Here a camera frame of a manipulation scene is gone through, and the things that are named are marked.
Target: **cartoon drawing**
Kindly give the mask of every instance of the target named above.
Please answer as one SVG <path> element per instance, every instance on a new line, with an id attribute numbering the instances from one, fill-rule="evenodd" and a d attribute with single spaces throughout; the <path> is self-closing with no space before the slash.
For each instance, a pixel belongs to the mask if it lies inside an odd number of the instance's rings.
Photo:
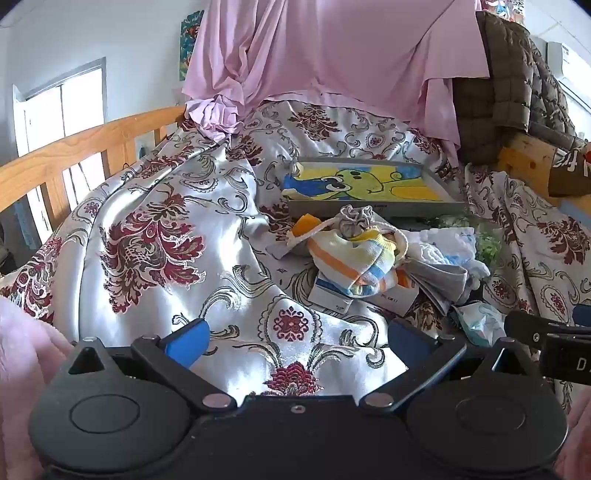
<path id="1" fill-rule="evenodd" d="M 420 168 L 412 165 L 298 164 L 297 170 L 297 174 L 287 175 L 283 184 L 283 195 L 293 200 L 441 202 L 425 184 Z"/>

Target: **wooden beam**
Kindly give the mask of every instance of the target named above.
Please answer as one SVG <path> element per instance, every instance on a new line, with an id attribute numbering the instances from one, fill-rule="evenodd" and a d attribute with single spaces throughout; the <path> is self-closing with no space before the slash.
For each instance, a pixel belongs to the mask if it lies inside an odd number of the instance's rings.
<path id="1" fill-rule="evenodd" d="M 70 202 L 64 177 L 60 172 L 41 184 L 41 195 L 52 229 L 58 228 L 70 214 Z"/>
<path id="2" fill-rule="evenodd" d="M 135 137 L 164 125 L 182 121 L 183 114 L 184 105 L 132 115 L 63 138 L 9 162 L 0 167 L 0 212 L 48 178 L 61 175 L 62 171 L 85 158 L 133 142 Z"/>
<path id="3" fill-rule="evenodd" d="M 135 141 L 129 140 L 124 144 L 114 145 L 101 152 L 103 160 L 103 171 L 105 178 L 108 179 L 126 169 L 137 160 L 135 155 Z"/>
<path id="4" fill-rule="evenodd" d="M 154 146 L 157 147 L 159 143 L 166 137 L 166 125 L 154 130 Z"/>

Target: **metal bolt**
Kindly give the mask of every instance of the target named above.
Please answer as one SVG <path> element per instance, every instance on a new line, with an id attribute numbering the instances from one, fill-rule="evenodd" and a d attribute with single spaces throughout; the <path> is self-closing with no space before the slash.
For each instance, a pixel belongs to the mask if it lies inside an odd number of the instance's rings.
<path id="1" fill-rule="evenodd" d="M 374 392 L 365 397 L 365 404 L 373 408 L 391 407 L 394 399 L 387 393 Z"/>
<path id="2" fill-rule="evenodd" d="M 203 397 L 202 402 L 209 408 L 228 408 L 232 405 L 232 397 L 225 393 L 210 393 Z"/>
<path id="3" fill-rule="evenodd" d="M 453 342 L 456 339 L 456 336 L 452 333 L 442 333 L 439 335 L 438 339 L 442 342 Z"/>

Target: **quilted jacket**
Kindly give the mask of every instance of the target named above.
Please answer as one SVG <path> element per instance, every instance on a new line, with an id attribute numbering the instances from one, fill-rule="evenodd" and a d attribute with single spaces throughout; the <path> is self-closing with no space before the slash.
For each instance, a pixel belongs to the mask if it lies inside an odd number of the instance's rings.
<path id="1" fill-rule="evenodd" d="M 524 131 L 565 150 L 578 146 L 566 97 L 529 32 L 490 12 L 477 12 L 488 79 L 454 79 L 463 163 L 495 163 L 507 135 Z"/>

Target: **pink blanket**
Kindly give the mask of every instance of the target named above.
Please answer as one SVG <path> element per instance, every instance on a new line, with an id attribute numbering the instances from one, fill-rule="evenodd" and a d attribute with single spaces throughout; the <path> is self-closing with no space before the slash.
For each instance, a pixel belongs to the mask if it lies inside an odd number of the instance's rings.
<path id="1" fill-rule="evenodd" d="M 449 147 L 453 77 L 488 77 L 474 0 L 212 0 L 183 92 L 215 141 L 292 99 L 393 116 Z"/>
<path id="2" fill-rule="evenodd" d="M 0 296 L 0 478 L 33 480 L 41 472 L 29 415 L 72 349 L 51 325 Z"/>

